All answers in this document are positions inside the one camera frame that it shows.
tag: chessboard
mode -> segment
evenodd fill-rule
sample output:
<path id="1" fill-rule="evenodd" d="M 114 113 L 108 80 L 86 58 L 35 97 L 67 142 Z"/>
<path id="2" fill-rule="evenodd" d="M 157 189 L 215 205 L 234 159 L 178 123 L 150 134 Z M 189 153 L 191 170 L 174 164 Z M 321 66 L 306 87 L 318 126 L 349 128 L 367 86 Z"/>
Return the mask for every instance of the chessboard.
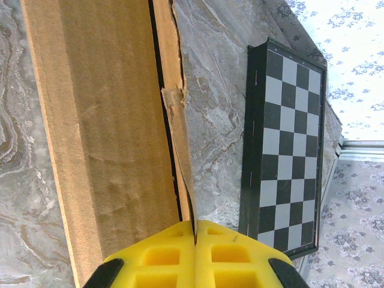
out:
<path id="1" fill-rule="evenodd" d="M 239 231 L 291 259 L 318 248 L 326 68 L 248 48 Z"/>

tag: cardboard box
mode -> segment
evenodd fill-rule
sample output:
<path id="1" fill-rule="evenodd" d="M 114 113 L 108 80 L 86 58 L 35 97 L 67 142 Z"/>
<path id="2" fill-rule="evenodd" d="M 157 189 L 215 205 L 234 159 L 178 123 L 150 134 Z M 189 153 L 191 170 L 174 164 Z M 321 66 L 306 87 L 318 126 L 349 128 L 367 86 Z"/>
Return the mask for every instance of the cardboard box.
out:
<path id="1" fill-rule="evenodd" d="M 22 6 L 80 287 L 109 254 L 179 221 L 153 32 L 176 137 L 181 211 L 191 218 L 177 29 L 164 0 L 155 1 L 153 11 L 142 0 L 24 0 Z"/>

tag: white wallpaper with blue flowers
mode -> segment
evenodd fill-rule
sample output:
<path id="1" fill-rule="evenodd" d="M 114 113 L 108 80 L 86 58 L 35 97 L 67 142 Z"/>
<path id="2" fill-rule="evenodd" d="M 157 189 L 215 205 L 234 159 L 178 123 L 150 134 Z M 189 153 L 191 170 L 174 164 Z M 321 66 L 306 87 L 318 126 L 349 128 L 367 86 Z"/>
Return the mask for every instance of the white wallpaper with blue flowers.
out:
<path id="1" fill-rule="evenodd" d="M 292 48 L 328 63 L 344 137 L 384 140 L 384 1 L 263 1 Z"/>

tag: black square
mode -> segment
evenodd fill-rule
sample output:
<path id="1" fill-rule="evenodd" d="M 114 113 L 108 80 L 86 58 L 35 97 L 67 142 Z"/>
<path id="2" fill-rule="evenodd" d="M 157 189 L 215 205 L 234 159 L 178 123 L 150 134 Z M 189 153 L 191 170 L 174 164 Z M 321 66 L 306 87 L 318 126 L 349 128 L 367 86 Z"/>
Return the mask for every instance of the black square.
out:
<path id="1" fill-rule="evenodd" d="M 303 111 L 295 111 L 295 132 L 301 134 L 307 133 L 307 114 Z"/>
<path id="2" fill-rule="evenodd" d="M 268 51 L 268 63 L 266 74 L 278 80 L 283 78 L 283 57 Z"/>
<path id="3" fill-rule="evenodd" d="M 290 188 L 292 180 L 278 180 L 276 205 L 287 204 L 290 202 Z"/>
<path id="4" fill-rule="evenodd" d="M 281 105 L 289 108 L 295 108 L 296 101 L 296 87 L 283 82 L 281 87 Z"/>
<path id="5" fill-rule="evenodd" d="M 320 108 L 320 96 L 309 92 L 308 93 L 308 113 L 318 115 Z"/>
<path id="6" fill-rule="evenodd" d="M 288 250 L 289 228 L 282 228 L 275 231 L 274 248 L 284 252 Z"/>
<path id="7" fill-rule="evenodd" d="M 293 156 L 292 160 L 292 179 L 304 179 L 305 157 Z"/>
<path id="8" fill-rule="evenodd" d="M 296 86 L 308 90 L 310 82 L 310 71 L 308 68 L 298 65 L 298 72 L 296 74 Z"/>
<path id="9" fill-rule="evenodd" d="M 314 200 L 314 192 L 316 190 L 315 179 L 304 180 L 304 201 Z"/>
<path id="10" fill-rule="evenodd" d="M 265 102 L 264 106 L 264 127 L 280 129 L 281 106 L 270 102 Z"/>
<path id="11" fill-rule="evenodd" d="M 305 156 L 316 157 L 317 156 L 317 137 L 307 135 L 307 147 L 305 149 Z"/>
<path id="12" fill-rule="evenodd" d="M 278 155 L 263 154 L 261 180 L 277 179 Z"/>
<path id="13" fill-rule="evenodd" d="M 313 221 L 304 223 L 301 226 L 301 245 L 313 242 Z"/>
<path id="14" fill-rule="evenodd" d="M 301 224 L 302 222 L 302 202 L 290 204 L 289 226 Z"/>
<path id="15" fill-rule="evenodd" d="M 259 233 L 275 230 L 275 212 L 276 206 L 259 209 Z"/>
<path id="16" fill-rule="evenodd" d="M 279 155 L 293 155 L 293 133 L 280 131 Z"/>

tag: white square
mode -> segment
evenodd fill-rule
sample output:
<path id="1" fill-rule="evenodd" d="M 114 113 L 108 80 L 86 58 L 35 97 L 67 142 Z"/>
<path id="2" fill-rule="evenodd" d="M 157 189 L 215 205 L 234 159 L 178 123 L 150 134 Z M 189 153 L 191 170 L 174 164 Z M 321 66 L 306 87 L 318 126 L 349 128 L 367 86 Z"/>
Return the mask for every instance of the white square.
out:
<path id="1" fill-rule="evenodd" d="M 290 180 L 292 179 L 292 162 L 293 156 L 278 156 L 277 179 Z"/>
<path id="2" fill-rule="evenodd" d="M 311 113 L 307 114 L 307 134 L 319 136 L 319 116 Z"/>
<path id="3" fill-rule="evenodd" d="M 304 199 L 304 179 L 293 179 L 290 186 L 291 203 L 302 202 Z"/>
<path id="4" fill-rule="evenodd" d="M 304 201 L 302 203 L 302 222 L 311 222 L 314 220 L 314 200 Z"/>
<path id="5" fill-rule="evenodd" d="M 257 240 L 265 245 L 273 247 L 275 244 L 275 231 L 268 231 L 265 233 L 260 233 L 257 236 Z"/>
<path id="6" fill-rule="evenodd" d="M 289 227 L 288 250 L 296 249 L 301 246 L 301 228 L 302 224 Z"/>
<path id="7" fill-rule="evenodd" d="M 317 170 L 317 158 L 316 157 L 306 157 L 305 158 L 305 179 L 316 179 L 316 170 Z"/>
<path id="8" fill-rule="evenodd" d="M 290 203 L 276 205 L 275 230 L 289 227 Z"/>
<path id="9" fill-rule="evenodd" d="M 280 131 L 264 128 L 263 154 L 278 155 Z"/>
<path id="10" fill-rule="evenodd" d="M 295 133 L 293 135 L 293 156 L 305 156 L 307 135 Z"/>
<path id="11" fill-rule="evenodd" d="M 308 91 L 300 87 L 296 87 L 295 109 L 308 112 Z"/>
<path id="12" fill-rule="evenodd" d="M 277 180 L 261 181 L 260 207 L 276 205 Z"/>
<path id="13" fill-rule="evenodd" d="M 295 110 L 285 106 L 281 107 L 280 130 L 294 132 L 295 130 Z"/>
<path id="14" fill-rule="evenodd" d="M 320 73 L 310 69 L 310 79 L 308 90 L 320 95 L 321 75 Z"/>
<path id="15" fill-rule="evenodd" d="M 296 86 L 298 65 L 296 62 L 283 57 L 283 81 Z"/>
<path id="16" fill-rule="evenodd" d="M 266 88 L 265 88 L 265 101 L 281 105 L 281 87 L 283 82 L 281 80 L 266 77 Z"/>

